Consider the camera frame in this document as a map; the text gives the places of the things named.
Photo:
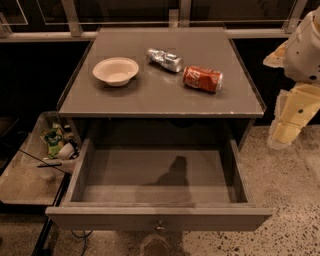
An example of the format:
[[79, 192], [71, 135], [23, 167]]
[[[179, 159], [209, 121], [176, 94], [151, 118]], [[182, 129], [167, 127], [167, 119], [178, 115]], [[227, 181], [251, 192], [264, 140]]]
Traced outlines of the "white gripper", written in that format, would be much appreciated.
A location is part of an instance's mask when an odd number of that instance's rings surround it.
[[319, 15], [307, 14], [287, 42], [263, 60], [265, 66], [283, 68], [296, 81], [290, 90], [281, 90], [275, 104], [267, 144], [284, 149], [320, 110], [320, 28]]

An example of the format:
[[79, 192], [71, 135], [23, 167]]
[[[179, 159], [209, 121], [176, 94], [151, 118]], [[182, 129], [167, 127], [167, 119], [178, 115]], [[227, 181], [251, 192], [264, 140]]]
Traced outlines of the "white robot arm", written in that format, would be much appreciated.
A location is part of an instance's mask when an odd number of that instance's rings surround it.
[[263, 64], [283, 68], [295, 85], [280, 90], [268, 135], [270, 148], [289, 146], [320, 110], [320, 7], [309, 12]]

